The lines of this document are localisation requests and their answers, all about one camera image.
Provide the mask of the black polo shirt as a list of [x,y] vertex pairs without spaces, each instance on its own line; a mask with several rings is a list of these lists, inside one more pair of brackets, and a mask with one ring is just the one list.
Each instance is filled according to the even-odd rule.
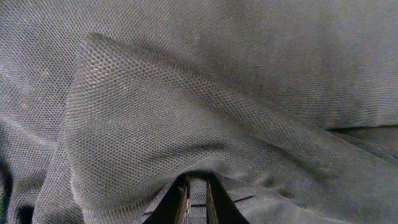
[[397,222],[396,1],[2,1],[1,222]]

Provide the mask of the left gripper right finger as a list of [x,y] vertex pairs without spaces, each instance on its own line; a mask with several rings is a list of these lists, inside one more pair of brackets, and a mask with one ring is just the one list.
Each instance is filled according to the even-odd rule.
[[214,174],[206,180],[206,223],[249,224]]

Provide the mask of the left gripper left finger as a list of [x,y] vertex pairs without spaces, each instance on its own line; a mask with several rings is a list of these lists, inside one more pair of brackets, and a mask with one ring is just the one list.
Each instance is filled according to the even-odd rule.
[[179,175],[143,224],[186,224],[189,214],[189,180]]

